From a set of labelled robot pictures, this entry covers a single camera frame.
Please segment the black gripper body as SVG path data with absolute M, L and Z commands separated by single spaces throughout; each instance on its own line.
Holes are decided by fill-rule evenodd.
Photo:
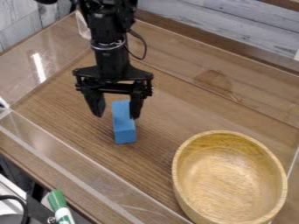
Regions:
M 151 96 L 154 75 L 133 66 L 129 50 L 119 48 L 94 48 L 97 65 L 77 68 L 77 89 L 86 95 L 93 92 L 121 95 Z

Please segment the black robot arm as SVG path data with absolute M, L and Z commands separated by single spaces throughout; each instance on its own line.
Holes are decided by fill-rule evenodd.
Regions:
M 79 0 L 79 7 L 91 33 L 91 48 L 97 65 L 77 68 L 77 90 L 82 92 L 90 110 L 102 117 L 106 111 L 105 93 L 129 95 L 130 116 L 138 119 L 145 99 L 154 94 L 154 75 L 130 62 L 127 34 L 146 40 L 133 30 L 138 0 Z

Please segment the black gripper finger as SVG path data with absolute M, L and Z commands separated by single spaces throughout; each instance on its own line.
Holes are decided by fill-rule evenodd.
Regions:
M 93 114 L 98 117 L 102 117 L 107 106 L 105 94 L 97 90 L 90 89 L 83 91 L 83 95 Z
M 142 113 L 142 108 L 145 104 L 145 97 L 141 92 L 135 92 L 131 94 L 131 102 L 130 102 L 130 115 L 133 119 L 138 119 Z

